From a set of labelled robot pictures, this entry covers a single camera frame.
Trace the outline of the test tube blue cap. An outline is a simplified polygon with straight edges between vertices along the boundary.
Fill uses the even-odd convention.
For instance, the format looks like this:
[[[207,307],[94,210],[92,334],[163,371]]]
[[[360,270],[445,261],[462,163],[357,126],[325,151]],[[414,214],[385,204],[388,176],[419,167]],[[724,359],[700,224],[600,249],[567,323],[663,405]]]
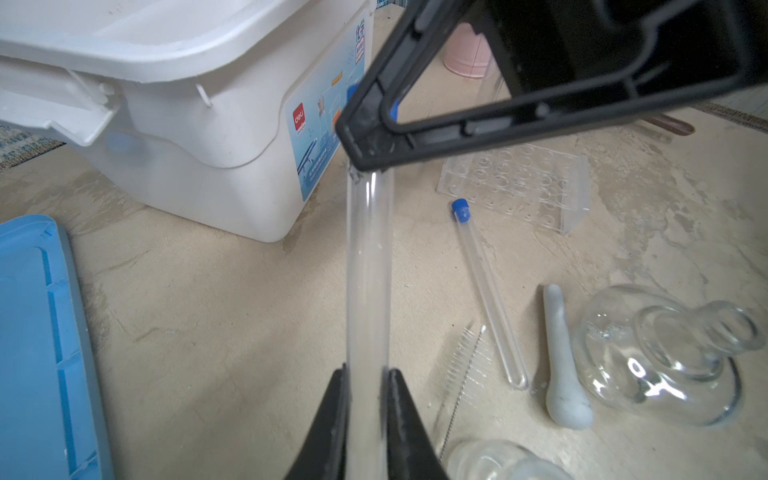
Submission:
[[[394,171],[347,180],[346,479],[387,477]]]
[[[451,209],[488,324],[495,338],[505,378],[514,389],[525,391],[530,385],[525,361],[469,203],[466,199],[459,198],[452,202]]]

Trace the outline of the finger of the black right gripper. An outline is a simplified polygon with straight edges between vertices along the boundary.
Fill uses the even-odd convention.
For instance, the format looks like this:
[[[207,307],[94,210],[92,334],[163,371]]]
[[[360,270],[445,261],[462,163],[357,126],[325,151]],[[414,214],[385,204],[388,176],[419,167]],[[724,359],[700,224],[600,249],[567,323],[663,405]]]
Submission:
[[[335,125],[357,170],[385,170],[578,132],[736,91],[704,96],[685,89],[624,98],[618,89],[604,87],[526,99],[513,97],[504,79],[510,91],[507,100],[398,123],[391,114],[393,106],[405,98],[460,23],[469,23],[488,41],[479,29],[480,2],[413,1],[407,6]]]

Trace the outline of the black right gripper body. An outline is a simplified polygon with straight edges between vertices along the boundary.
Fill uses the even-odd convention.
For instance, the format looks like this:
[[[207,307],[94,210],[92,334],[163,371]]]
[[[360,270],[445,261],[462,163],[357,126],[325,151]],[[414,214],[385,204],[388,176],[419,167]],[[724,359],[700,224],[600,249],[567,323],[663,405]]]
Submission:
[[[761,1],[482,1],[479,29],[515,98],[707,96],[767,81]]]

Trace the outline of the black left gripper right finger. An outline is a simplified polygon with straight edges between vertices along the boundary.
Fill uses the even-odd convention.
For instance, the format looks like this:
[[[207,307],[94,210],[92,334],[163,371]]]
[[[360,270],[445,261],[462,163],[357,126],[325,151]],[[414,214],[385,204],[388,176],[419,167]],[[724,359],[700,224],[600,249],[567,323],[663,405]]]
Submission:
[[[387,479],[448,480],[398,369],[387,375],[386,409]]]

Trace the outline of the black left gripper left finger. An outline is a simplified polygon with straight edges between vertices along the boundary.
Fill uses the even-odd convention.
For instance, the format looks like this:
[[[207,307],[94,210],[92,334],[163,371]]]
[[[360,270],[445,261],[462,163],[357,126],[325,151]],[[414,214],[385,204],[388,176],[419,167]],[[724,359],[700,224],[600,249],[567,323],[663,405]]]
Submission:
[[[348,369],[335,370],[285,480],[337,480],[345,469]]]

